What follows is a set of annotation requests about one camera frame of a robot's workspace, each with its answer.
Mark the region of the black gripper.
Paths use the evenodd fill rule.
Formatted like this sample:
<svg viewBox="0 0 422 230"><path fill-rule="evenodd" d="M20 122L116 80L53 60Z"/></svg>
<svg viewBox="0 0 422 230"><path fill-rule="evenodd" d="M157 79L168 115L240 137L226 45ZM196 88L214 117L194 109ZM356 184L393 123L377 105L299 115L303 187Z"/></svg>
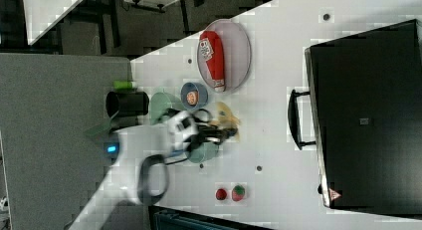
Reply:
<svg viewBox="0 0 422 230"><path fill-rule="evenodd" d="M216 145L221 145L228 138L234 137L238 130L236 128L219 128L216 125L200 124L197 126L198 132L190 137L189 150L194 150L200 147L205 142L213 142Z"/></svg>

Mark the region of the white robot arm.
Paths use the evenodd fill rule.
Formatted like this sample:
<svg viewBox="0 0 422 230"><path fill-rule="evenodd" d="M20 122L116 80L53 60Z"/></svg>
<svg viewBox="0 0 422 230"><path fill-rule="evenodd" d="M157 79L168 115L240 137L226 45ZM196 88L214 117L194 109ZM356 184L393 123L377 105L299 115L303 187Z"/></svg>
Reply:
<svg viewBox="0 0 422 230"><path fill-rule="evenodd" d="M156 124L119 129L118 155L94 195L67 230L101 230L122 201L152 206L169 188L174 157L206 143L217 146L239 134L240 121L229 115L201 119L197 113L167 109Z"/></svg>

